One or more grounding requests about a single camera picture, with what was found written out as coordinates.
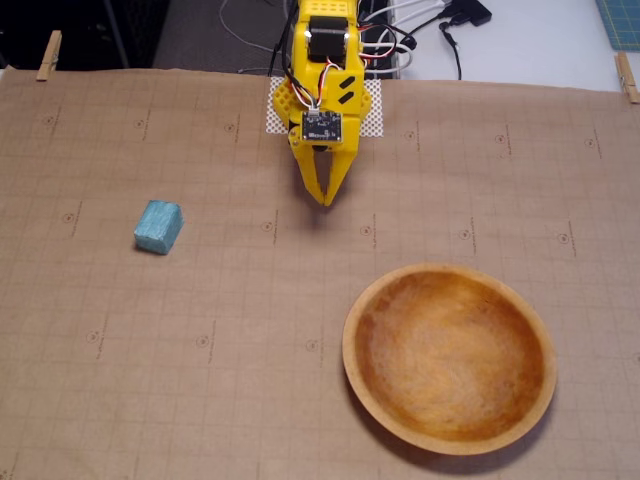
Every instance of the green cutting mat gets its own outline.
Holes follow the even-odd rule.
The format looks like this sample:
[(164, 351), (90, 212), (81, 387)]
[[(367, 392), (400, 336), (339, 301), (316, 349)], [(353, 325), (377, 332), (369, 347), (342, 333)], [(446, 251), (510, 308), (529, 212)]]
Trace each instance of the green cutting mat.
[(596, 0), (611, 46), (640, 51), (640, 0)]

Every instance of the wooden bowl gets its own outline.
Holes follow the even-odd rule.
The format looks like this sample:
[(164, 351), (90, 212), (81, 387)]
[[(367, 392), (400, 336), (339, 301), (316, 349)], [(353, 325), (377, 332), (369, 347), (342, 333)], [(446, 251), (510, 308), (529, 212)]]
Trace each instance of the wooden bowl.
[(451, 455), (522, 437), (547, 409), (557, 377), (533, 308), (463, 267), (414, 265), (378, 279), (349, 312), (342, 351), (373, 417), (417, 447)]

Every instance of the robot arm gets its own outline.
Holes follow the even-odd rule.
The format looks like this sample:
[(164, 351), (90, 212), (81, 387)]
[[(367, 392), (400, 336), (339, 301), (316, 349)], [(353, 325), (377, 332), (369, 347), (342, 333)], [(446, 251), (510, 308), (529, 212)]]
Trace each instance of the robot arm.
[[(358, 153), (360, 124), (371, 108), (360, 57), (357, 3), (299, 0), (292, 72), (273, 97), (275, 111), (288, 125), (305, 188), (325, 206), (333, 202)], [(316, 175), (316, 151), (332, 153), (326, 192)]]

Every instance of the table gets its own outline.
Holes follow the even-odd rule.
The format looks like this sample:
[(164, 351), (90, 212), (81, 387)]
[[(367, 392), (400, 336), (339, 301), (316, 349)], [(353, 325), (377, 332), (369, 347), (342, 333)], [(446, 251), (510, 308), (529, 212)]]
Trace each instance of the table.
[[(406, 0), (392, 0), (401, 3)], [(403, 17), (431, 0), (395, 11)], [(482, 0), (493, 18), (450, 30), (460, 47), (462, 75), (477, 82), (538, 84), (620, 91), (614, 55), (594, 0)], [(402, 24), (410, 30), (435, 15)], [(456, 78), (451, 47), (437, 23), (416, 34), (418, 48), (403, 79)], [(640, 54), (628, 54), (640, 75)]]
[[(621, 94), (383, 82), (385, 136), (318, 211), (264, 131), (267, 78), (34, 75), (0, 84), (4, 478), (640, 478), (640, 110)], [(149, 199), (183, 208), (168, 256), (132, 248)], [(557, 394), (513, 446), (412, 448), (345, 381), (353, 301), (424, 261), (504, 281), (551, 332)]]

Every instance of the dark background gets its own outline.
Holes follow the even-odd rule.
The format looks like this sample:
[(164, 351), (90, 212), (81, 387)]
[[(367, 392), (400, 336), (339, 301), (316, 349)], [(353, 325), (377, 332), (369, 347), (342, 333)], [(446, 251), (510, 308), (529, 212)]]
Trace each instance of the dark background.
[[(363, 0), (361, 11), (386, 3)], [(222, 0), (3, 0), (0, 63), (37, 69), (51, 30), (60, 29), (60, 70), (154, 67), (266, 74), (270, 53), (226, 32), (218, 17), (221, 4)], [(237, 35), (268, 48), (278, 41), (285, 23), (282, 0), (230, 0), (224, 18)]]

